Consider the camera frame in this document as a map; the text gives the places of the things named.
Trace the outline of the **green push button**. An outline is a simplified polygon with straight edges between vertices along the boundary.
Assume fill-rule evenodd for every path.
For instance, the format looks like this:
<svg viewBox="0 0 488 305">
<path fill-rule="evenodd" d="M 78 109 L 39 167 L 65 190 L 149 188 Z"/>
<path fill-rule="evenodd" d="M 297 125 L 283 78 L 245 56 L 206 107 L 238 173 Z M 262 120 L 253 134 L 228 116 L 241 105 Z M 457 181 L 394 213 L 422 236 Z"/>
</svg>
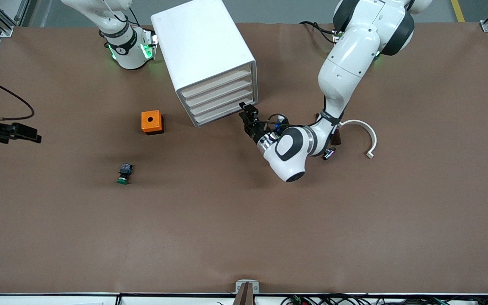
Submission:
<svg viewBox="0 0 488 305">
<path fill-rule="evenodd" d="M 133 173 L 132 164 L 122 164 L 119 169 L 119 177 L 117 183 L 121 185 L 128 185 L 130 183 L 130 176 Z"/>
</svg>

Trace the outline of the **white drawer cabinet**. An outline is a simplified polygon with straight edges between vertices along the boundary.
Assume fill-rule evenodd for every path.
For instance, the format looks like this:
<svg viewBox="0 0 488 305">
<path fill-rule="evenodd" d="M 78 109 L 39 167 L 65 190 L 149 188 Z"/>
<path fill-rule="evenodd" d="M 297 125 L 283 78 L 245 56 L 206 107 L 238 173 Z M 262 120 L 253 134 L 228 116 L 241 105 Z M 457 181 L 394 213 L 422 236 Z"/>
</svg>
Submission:
<svg viewBox="0 0 488 305">
<path fill-rule="evenodd" d="M 196 127 L 182 88 L 249 65 L 250 105 L 259 102 L 256 60 L 222 0 L 191 0 L 150 19 L 175 93 Z"/>
</svg>

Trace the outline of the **brown table mat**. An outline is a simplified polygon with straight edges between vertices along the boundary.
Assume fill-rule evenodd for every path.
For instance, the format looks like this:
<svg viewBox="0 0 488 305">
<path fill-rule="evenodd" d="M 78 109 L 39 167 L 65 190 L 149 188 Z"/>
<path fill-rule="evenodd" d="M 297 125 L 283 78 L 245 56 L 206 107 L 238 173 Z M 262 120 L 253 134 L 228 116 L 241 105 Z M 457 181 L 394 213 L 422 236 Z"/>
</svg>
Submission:
<svg viewBox="0 0 488 305">
<path fill-rule="evenodd" d="M 417 24 L 354 92 L 328 161 L 281 181 L 238 115 L 194 127 L 165 64 L 93 28 L 18 28 L 0 84 L 42 143 L 0 144 L 0 293 L 488 293 L 488 33 Z M 141 112 L 160 110 L 146 135 Z M 117 183 L 132 164 L 128 185 Z"/>
</svg>

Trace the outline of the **orange button enclosure box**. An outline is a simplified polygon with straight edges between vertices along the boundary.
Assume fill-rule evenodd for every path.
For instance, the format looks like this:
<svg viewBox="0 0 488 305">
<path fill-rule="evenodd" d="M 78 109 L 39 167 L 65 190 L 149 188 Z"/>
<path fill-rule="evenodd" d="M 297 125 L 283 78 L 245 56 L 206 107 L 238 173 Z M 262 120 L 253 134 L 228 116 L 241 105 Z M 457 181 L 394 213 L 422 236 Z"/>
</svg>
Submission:
<svg viewBox="0 0 488 305">
<path fill-rule="evenodd" d="M 141 130 L 146 135 L 164 133 L 164 116 L 160 110 L 141 112 Z"/>
</svg>

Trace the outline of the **white curved bracket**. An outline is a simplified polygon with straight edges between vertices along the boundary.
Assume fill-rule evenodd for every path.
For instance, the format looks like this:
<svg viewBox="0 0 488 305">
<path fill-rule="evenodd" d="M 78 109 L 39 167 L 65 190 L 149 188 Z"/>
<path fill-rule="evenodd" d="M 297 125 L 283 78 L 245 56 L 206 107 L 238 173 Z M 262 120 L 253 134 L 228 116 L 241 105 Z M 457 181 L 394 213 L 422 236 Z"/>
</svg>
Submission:
<svg viewBox="0 0 488 305">
<path fill-rule="evenodd" d="M 362 120 L 356 120 L 356 119 L 352 119 L 352 120 L 345 120 L 344 122 L 340 122 L 338 124 L 338 128 L 341 128 L 341 127 L 345 127 L 347 125 L 351 125 L 351 124 L 354 124 L 354 125 L 358 125 L 359 127 L 365 129 L 368 134 L 370 135 L 370 139 L 371 139 L 371 147 L 370 149 L 366 152 L 366 156 L 369 158 L 369 159 L 373 159 L 374 158 L 374 150 L 376 149 L 377 147 L 377 134 L 376 132 L 374 131 L 374 129 L 372 128 L 372 126 Z"/>
</svg>

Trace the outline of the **grey metal mounting bracket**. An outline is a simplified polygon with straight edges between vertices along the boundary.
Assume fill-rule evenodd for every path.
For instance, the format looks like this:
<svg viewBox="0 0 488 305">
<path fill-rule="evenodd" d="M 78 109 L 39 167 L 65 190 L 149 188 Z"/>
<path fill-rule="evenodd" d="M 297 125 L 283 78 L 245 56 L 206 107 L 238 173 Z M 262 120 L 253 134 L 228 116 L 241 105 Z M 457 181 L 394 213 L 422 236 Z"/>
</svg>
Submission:
<svg viewBox="0 0 488 305">
<path fill-rule="evenodd" d="M 236 288 L 236 291 L 234 293 L 235 295 L 240 291 L 240 288 L 242 286 L 246 286 L 247 291 L 251 291 L 253 295 L 260 293 L 259 281 L 252 280 L 252 279 L 241 279 L 241 280 L 237 280 L 235 283 L 235 288 Z"/>
</svg>

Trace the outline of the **tan mounting post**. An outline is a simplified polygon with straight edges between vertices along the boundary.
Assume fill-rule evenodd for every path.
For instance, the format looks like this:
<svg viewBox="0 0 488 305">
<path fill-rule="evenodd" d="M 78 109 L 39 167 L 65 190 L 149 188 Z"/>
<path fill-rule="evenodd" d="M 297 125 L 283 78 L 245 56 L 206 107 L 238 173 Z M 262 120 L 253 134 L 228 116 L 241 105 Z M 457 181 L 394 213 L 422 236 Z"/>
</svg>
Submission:
<svg viewBox="0 0 488 305">
<path fill-rule="evenodd" d="M 244 282 L 240 284 L 232 305 L 255 305 L 254 287 L 252 282 Z"/>
</svg>

